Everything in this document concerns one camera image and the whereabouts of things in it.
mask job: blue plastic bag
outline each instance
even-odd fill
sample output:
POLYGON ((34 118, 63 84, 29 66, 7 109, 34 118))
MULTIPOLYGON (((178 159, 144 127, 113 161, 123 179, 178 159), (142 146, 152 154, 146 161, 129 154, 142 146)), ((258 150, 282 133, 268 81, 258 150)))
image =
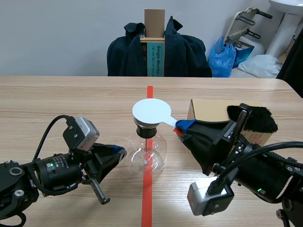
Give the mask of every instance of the blue plastic bag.
POLYGON ((224 46, 224 38, 221 36, 210 51, 208 60, 213 77, 230 77, 235 59, 236 49, 232 44, 230 47, 228 45, 224 46))

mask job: red tape line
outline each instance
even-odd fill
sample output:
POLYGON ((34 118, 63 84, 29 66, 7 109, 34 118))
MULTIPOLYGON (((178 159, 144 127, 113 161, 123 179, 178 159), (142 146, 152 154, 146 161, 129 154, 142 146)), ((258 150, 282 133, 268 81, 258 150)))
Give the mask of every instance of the red tape line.
MULTIPOLYGON (((147 87, 147 98, 153 98, 153 86, 147 87)), ((147 149, 144 149, 143 193, 141 227, 152 227, 152 139, 147 140, 147 149)))

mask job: white sink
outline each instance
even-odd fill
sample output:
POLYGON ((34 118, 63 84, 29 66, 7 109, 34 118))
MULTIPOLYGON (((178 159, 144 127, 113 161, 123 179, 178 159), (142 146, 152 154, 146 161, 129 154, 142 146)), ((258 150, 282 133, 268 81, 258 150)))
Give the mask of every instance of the white sink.
POLYGON ((269 0, 279 11, 303 16, 303 0, 269 0))
POLYGON ((277 10, 285 12, 284 19, 266 52, 277 58, 286 52, 302 19, 303 0, 269 0, 269 3, 277 10))

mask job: dark coat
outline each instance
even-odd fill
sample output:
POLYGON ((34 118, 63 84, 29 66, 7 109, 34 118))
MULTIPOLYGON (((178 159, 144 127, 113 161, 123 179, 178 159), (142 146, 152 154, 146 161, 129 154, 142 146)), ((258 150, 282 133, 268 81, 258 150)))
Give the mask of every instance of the dark coat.
POLYGON ((303 98, 303 30, 289 52, 277 79, 286 81, 303 98))
MULTIPOLYGON (((108 76, 146 76, 140 36, 144 24, 130 23, 125 37, 117 38, 107 52, 108 76)), ((165 31, 165 77, 212 77, 204 43, 195 37, 180 35, 182 25, 170 17, 165 31)))

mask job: black fluffy object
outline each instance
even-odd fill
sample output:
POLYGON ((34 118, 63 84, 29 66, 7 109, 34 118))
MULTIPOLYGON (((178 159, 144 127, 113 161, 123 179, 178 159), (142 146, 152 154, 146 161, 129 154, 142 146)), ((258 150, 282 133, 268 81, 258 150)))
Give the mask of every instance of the black fluffy object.
MULTIPOLYGON (((252 111, 244 126, 244 130, 261 133, 274 133, 278 131, 278 126, 271 117, 271 112, 266 107, 251 106, 251 109, 252 111)), ((240 113, 241 109, 237 105, 227 107, 227 114, 234 122, 237 122, 240 113)))

